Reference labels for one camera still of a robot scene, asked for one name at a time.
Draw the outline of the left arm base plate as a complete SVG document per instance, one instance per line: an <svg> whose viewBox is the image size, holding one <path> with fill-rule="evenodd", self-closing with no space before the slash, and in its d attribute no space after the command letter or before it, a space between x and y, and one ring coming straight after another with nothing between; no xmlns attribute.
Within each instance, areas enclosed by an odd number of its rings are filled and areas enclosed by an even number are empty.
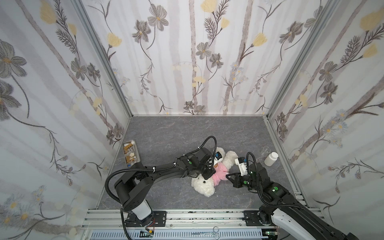
<svg viewBox="0 0 384 240"><path fill-rule="evenodd" d="M134 213L128 213L125 225L126 227L165 227L166 219L166 211L154 211L143 220L139 220Z"/></svg>

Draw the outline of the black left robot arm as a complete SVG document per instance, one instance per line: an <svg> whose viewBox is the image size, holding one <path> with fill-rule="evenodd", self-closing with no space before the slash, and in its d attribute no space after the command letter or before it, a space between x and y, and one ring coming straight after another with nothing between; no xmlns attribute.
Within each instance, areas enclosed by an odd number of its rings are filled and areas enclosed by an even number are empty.
<svg viewBox="0 0 384 240"><path fill-rule="evenodd" d="M132 167L111 173L105 180L106 193L121 204L120 215L125 236L129 236L124 213L133 213L135 222L140 226L154 226L154 212L146 196L151 187L160 181L173 178L209 179L216 172L214 160L217 153L217 139L207 137L196 149L186 153L170 164L160 166L144 166L136 163Z"/></svg>

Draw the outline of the white plush teddy bear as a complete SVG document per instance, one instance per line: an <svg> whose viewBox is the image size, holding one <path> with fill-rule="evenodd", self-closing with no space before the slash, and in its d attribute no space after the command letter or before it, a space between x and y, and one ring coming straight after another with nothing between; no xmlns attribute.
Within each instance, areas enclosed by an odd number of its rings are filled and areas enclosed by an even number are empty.
<svg viewBox="0 0 384 240"><path fill-rule="evenodd" d="M220 152L223 155L223 160L221 162L228 168L228 170L230 170L235 165L235 159L238 158L236 152L225 152L224 149L220 147L217 147L217 152ZM196 192L204 195L205 197L210 197L215 193L212 177L208 180L204 180L202 176L192 178L191 186Z"/></svg>

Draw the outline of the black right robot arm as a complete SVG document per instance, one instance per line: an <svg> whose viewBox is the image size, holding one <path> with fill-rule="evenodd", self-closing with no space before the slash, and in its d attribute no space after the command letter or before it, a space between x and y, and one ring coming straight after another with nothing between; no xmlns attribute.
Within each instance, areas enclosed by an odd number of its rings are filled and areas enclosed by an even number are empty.
<svg viewBox="0 0 384 240"><path fill-rule="evenodd" d="M256 221L264 226L275 225L297 240L357 240L352 233L344 234L302 205L288 189L271 181L259 163L247 167L247 173L226 175L235 188L255 190L263 202Z"/></svg>

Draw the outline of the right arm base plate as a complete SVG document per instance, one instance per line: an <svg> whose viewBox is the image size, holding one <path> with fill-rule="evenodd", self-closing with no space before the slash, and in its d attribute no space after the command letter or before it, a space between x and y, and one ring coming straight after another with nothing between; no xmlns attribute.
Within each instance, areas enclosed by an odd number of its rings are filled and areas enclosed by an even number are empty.
<svg viewBox="0 0 384 240"><path fill-rule="evenodd" d="M243 213L243 221L247 227L275 226L272 222L271 214L264 210L248 210Z"/></svg>

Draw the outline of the pink fleece teddy hoodie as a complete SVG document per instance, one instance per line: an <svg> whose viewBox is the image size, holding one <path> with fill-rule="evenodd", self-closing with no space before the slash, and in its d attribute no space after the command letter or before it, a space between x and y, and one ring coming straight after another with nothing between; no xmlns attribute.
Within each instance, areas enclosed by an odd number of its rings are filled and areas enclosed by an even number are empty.
<svg viewBox="0 0 384 240"><path fill-rule="evenodd" d="M216 187L220 181L226 181L226 175L229 173L228 168L222 162L215 165L215 170L216 172L212 176L214 187Z"/></svg>

